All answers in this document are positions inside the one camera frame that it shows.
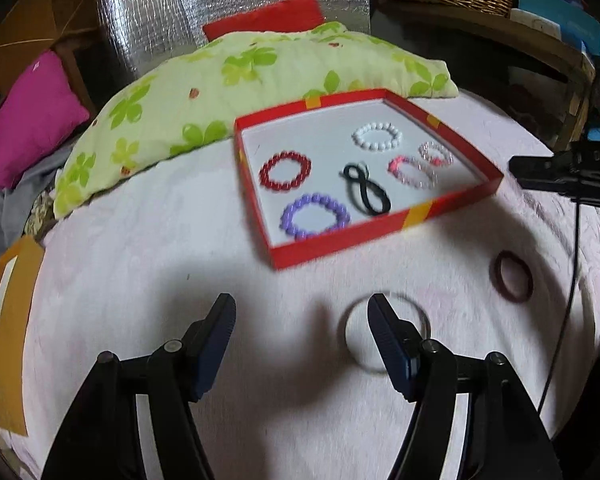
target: yellow stripe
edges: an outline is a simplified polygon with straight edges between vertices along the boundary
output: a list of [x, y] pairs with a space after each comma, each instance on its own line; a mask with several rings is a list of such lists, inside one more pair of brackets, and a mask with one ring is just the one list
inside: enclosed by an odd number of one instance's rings
[[308, 97], [304, 100], [304, 104], [306, 105], [307, 110], [313, 110], [314, 108], [320, 108], [322, 106], [319, 96]]
[[429, 114], [427, 116], [427, 123], [431, 124], [431, 126], [433, 126], [434, 128], [437, 128], [438, 126], [440, 126], [440, 119]]
[[406, 229], [407, 227], [411, 227], [412, 225], [423, 222], [427, 218], [432, 205], [433, 200], [429, 200], [428, 202], [418, 204], [409, 209], [407, 217], [404, 219], [404, 223], [402, 224], [402, 228]]

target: screw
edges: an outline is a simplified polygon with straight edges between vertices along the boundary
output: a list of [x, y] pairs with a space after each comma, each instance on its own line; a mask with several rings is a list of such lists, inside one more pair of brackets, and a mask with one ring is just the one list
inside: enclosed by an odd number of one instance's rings
[[173, 354], [182, 348], [182, 342], [179, 339], [172, 339], [164, 344], [164, 349]]
[[497, 365], [503, 365], [507, 362], [507, 358], [504, 357], [504, 355], [502, 355], [500, 352], [491, 352], [490, 359]]
[[98, 362], [100, 364], [110, 363], [111, 361], [113, 361], [113, 354], [108, 350], [100, 352], [100, 354], [98, 355]]
[[422, 349], [425, 352], [430, 352], [432, 354], [435, 354], [438, 350], [440, 350], [440, 345], [438, 344], [437, 341], [433, 341], [433, 339], [425, 339], [422, 342]]

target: gray fabric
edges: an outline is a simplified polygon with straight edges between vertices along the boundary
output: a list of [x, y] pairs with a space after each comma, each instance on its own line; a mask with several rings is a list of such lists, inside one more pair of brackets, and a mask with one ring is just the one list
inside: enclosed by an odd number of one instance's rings
[[13, 190], [0, 191], [0, 255], [22, 235], [34, 200], [53, 181], [74, 142], [75, 138], [27, 170]]

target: magenta cushion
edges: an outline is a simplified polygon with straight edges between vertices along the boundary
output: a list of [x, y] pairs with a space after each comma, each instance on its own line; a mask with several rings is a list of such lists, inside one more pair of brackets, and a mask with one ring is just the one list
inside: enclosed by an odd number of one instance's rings
[[20, 74], [0, 108], [0, 189], [13, 188], [88, 119], [60, 58], [43, 52]]

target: white beaded bracelet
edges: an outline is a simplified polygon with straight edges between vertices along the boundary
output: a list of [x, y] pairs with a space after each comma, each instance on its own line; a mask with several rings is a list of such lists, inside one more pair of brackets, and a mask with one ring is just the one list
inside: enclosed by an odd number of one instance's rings
[[[387, 142], [367, 142], [363, 139], [363, 136], [371, 130], [384, 130], [391, 135], [392, 139]], [[363, 150], [384, 152], [385, 150], [392, 150], [400, 146], [402, 132], [391, 123], [369, 123], [366, 126], [362, 126], [362, 128], [358, 128], [351, 137], [353, 138], [353, 142]]]

